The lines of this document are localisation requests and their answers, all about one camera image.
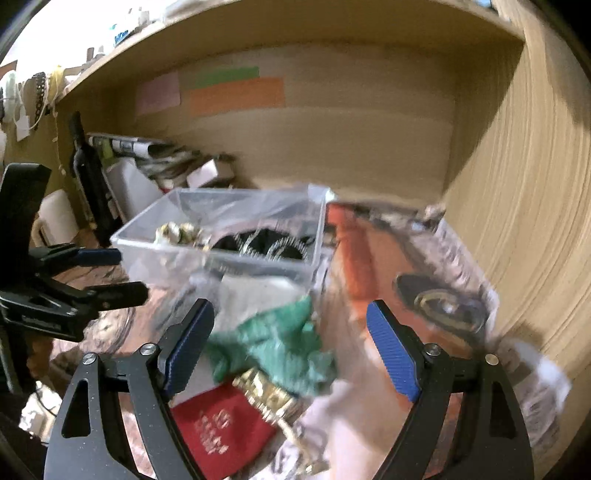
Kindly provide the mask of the rolled newspaper stack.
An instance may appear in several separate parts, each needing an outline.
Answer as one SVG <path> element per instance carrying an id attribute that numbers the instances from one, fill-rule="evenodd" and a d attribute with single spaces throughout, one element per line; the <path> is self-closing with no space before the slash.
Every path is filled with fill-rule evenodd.
<path id="1" fill-rule="evenodd" d="M 114 165 L 119 159 L 131 158 L 148 177 L 175 175 L 201 158 L 199 151 L 158 139 L 90 133 L 87 140 L 97 150 L 104 167 Z"/>

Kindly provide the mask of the orange paper label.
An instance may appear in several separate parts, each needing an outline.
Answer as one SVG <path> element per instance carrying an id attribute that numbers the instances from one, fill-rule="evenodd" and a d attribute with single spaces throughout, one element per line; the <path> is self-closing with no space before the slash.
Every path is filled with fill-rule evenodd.
<path id="1" fill-rule="evenodd" d="M 189 92 L 193 116 L 286 107 L 283 78 L 263 77 L 225 82 Z"/>

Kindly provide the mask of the dark glass bottle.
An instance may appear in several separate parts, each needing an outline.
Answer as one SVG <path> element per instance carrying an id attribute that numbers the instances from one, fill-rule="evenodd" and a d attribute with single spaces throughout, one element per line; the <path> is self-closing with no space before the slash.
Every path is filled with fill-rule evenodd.
<path id="1" fill-rule="evenodd" d="M 86 139 L 79 111 L 75 111 L 70 117 L 69 131 L 74 145 L 70 170 L 78 182 L 95 225 L 95 237 L 101 247 L 108 248 L 111 245 L 111 235 L 123 226 L 123 222 L 106 181 L 98 152 Z"/>

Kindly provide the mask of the black embroidered fabric item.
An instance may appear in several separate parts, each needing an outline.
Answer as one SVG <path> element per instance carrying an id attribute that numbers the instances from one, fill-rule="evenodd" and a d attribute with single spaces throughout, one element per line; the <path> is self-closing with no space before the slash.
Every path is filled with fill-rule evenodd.
<path id="1" fill-rule="evenodd" d="M 240 256 L 266 260 L 305 261 L 314 243 L 311 236 L 296 236 L 270 228 L 257 228 L 229 234 L 212 245 L 212 249 Z"/>

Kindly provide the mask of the green knitted cloth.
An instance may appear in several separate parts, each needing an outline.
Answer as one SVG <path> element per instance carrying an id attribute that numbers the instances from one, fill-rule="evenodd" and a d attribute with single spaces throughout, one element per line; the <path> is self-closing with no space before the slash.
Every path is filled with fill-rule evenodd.
<path id="1" fill-rule="evenodd" d="M 204 354 L 221 384 L 256 368 L 273 384 L 299 396 L 321 395 L 337 378 L 335 357 L 315 330 L 311 296 L 266 310 L 229 331 L 209 336 Z"/>

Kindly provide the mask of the red pouch with gold ribbon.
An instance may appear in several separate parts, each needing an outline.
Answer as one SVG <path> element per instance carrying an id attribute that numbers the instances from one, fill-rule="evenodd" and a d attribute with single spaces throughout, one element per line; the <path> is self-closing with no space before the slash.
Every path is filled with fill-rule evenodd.
<path id="1" fill-rule="evenodd" d="M 297 396 L 249 369 L 171 409 L 182 439 L 207 479 L 225 479 L 263 452 L 300 411 Z"/>

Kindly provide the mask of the clear plastic storage box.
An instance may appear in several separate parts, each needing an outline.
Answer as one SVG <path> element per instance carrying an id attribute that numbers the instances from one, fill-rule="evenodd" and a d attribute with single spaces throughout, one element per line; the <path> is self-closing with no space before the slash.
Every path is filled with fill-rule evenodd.
<path id="1" fill-rule="evenodd" d="M 321 264 L 329 201 L 321 185 L 175 189 L 111 237 L 132 281 L 179 287 L 199 273 L 279 276 L 308 287 Z"/>

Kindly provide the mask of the small white cardboard box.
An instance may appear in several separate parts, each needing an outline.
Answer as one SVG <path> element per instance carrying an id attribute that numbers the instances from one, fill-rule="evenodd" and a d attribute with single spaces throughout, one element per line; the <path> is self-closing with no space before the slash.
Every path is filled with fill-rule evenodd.
<path id="1" fill-rule="evenodd" d="M 235 171 L 228 162 L 211 159 L 188 174 L 186 183 L 190 188 L 207 188 L 228 183 L 233 179 Z"/>

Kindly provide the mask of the pink paper label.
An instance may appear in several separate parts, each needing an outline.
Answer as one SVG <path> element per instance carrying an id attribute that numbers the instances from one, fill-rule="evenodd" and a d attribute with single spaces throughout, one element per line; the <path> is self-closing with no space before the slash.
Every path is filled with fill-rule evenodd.
<path id="1" fill-rule="evenodd" d="M 181 103 L 179 76 L 172 71 L 140 84 L 135 93 L 137 116 L 157 113 Z"/>

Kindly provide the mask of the wooden shelf board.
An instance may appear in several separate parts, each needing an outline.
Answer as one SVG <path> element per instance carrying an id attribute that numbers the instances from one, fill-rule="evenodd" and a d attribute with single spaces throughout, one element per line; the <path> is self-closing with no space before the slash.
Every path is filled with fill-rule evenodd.
<path id="1" fill-rule="evenodd" d="M 124 41 L 58 99 L 156 76 L 188 61 L 267 46 L 347 42 L 454 52 L 524 40 L 518 26 L 471 1 L 211 1 Z"/>

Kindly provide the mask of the red book cover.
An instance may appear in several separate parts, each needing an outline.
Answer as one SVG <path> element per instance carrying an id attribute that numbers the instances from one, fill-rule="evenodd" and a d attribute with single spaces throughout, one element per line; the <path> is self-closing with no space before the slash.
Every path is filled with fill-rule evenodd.
<path id="1" fill-rule="evenodd" d="M 353 334 L 369 337 L 367 307 L 375 300 L 385 301 L 402 323 L 416 325 L 417 316 L 405 306 L 396 289 L 400 275 L 415 271 L 396 236 L 363 219 L 353 207 L 339 203 L 329 204 L 327 225 L 335 230 L 332 272 Z"/>

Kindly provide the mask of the green paper label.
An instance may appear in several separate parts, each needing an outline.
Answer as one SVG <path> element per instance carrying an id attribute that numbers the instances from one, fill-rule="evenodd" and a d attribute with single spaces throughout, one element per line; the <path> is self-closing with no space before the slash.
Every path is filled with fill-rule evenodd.
<path id="1" fill-rule="evenodd" d="M 207 72 L 200 72 L 192 81 L 194 89 L 207 88 L 222 83 L 252 80 L 259 78 L 258 66 L 223 68 Z"/>

